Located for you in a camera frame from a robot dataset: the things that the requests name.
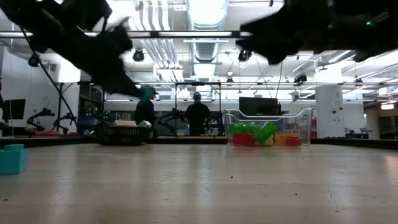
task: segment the pink object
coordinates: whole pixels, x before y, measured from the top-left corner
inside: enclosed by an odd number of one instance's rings
[[[234,134],[232,144],[237,146],[253,146],[256,141],[253,134]]]
[[[60,135],[60,133],[56,131],[36,131],[35,135]]]
[[[285,145],[286,146],[301,146],[301,140],[299,137],[288,137],[285,140]]]

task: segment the man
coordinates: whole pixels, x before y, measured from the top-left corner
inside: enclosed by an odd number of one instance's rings
[[[205,134],[205,121],[210,116],[209,108],[201,103],[199,92],[193,94],[194,104],[190,105],[185,112],[185,122],[189,122],[191,136]]]
[[[157,131],[155,129],[155,109],[154,104],[153,102],[151,102],[151,100],[154,100],[156,98],[156,94],[158,93],[155,91],[155,88],[153,86],[146,86],[145,88],[141,87],[141,89],[149,89],[149,92],[151,92],[151,94],[149,95],[149,97],[141,97],[140,101],[137,104],[136,112],[134,113],[134,120],[137,125],[143,121],[150,122],[153,128],[154,138],[157,138]]]

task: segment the black basket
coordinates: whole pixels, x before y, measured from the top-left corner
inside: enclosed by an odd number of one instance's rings
[[[146,144],[151,128],[103,127],[97,132],[97,142],[103,146],[140,146]]]

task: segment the clear plastic bin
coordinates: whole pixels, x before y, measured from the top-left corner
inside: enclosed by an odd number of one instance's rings
[[[283,116],[247,116],[238,109],[223,111],[228,143],[232,145],[261,146],[254,140],[259,129],[273,124],[276,132],[266,145],[301,146],[309,145],[311,137],[312,109],[307,108],[298,114]]]

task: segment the black screen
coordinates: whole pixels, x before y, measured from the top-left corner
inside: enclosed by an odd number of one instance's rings
[[[278,99],[239,97],[239,110],[248,116],[281,115]]]
[[[24,113],[25,113],[25,99],[21,100],[6,100],[4,101],[5,105],[7,108],[10,108],[11,105],[11,115],[12,119],[24,119]],[[5,117],[4,111],[2,112],[2,119],[11,119]]]

